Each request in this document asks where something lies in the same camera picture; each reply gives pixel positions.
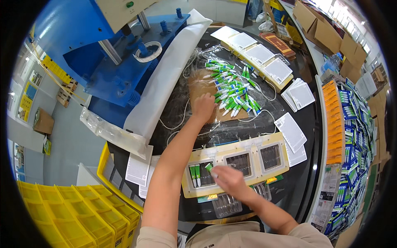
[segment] wooden mold frame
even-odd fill
[[[260,150],[275,145],[278,146],[280,165],[265,169]],[[287,150],[281,132],[194,151],[190,155],[189,162],[182,177],[182,189],[185,198],[207,196],[224,192],[217,184],[194,188],[190,176],[189,165],[211,161],[214,166],[227,166],[226,158],[242,154],[249,154],[251,175],[244,177],[247,185],[263,182],[289,170]]]
[[[259,76],[261,78],[265,78],[270,84],[274,86],[277,93],[280,93],[281,90],[288,84],[288,82],[294,78],[294,76],[290,74],[281,84],[278,84],[270,75],[265,74],[264,68],[268,66],[268,64],[270,64],[273,60],[275,60],[275,58],[271,58],[261,66],[258,66],[258,64],[256,64],[253,60],[250,59],[249,56],[245,54],[245,51],[253,48],[254,46],[257,46],[258,45],[257,43],[248,46],[244,50],[239,50],[238,48],[233,47],[230,43],[224,40],[221,41],[221,45],[226,49],[230,50],[230,52],[232,52],[239,59],[253,66],[259,72]]]

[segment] white wall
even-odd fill
[[[24,161],[26,182],[43,185],[44,154],[42,152],[35,152],[25,147]]]
[[[35,132],[31,126],[18,120],[7,111],[7,138],[36,152],[42,152],[44,135]]]

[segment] cardboard box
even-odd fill
[[[365,58],[367,57],[367,53],[362,48],[361,44],[354,42],[348,34],[345,34],[343,37],[339,50],[355,68],[361,68],[364,64]]]
[[[372,165],[378,164],[381,162],[379,140],[376,140],[375,143],[376,143],[376,155],[374,157],[374,160],[372,161]]]
[[[305,37],[319,46],[328,55],[336,54],[342,38],[320,14],[296,1],[293,14],[301,24]]]
[[[384,82],[384,81],[385,81],[385,78],[383,77],[382,72],[380,71],[380,68],[376,68],[376,69],[374,70],[374,73],[375,73],[376,78],[377,78],[377,80],[378,80],[379,82]]]
[[[52,134],[53,127],[54,127],[54,119],[42,108],[38,108],[36,111],[33,130],[39,133],[50,135]]]
[[[348,59],[346,59],[339,73],[344,78],[348,78],[353,83],[357,83],[361,77],[361,68],[354,67],[354,65]]]

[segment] cardboard sheet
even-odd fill
[[[201,69],[198,70],[197,73],[194,73],[194,75],[190,76],[188,79],[188,85],[189,85],[189,94],[190,94],[190,105],[194,106],[195,99],[200,97],[202,94],[209,92],[211,95],[216,94],[217,89],[215,87],[215,84],[209,83],[212,78],[207,78],[204,79],[203,77],[205,75],[211,74],[213,71],[206,70],[206,69]],[[225,116],[222,116],[224,113],[224,109],[219,110],[219,108],[215,108],[214,112],[212,113],[211,118],[207,121],[207,123],[215,123],[219,121],[230,121],[230,120],[237,120],[237,119],[244,119],[248,118],[248,113],[244,110],[241,109],[237,116],[231,118],[230,113],[227,113]]]

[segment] plastic blister tray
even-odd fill
[[[272,200],[272,194],[270,193],[269,185],[266,185],[265,182],[258,183],[252,186],[255,192],[261,197],[265,198],[268,201]]]
[[[218,219],[239,213],[243,210],[241,202],[226,193],[218,194],[218,199],[212,201],[212,205]]]

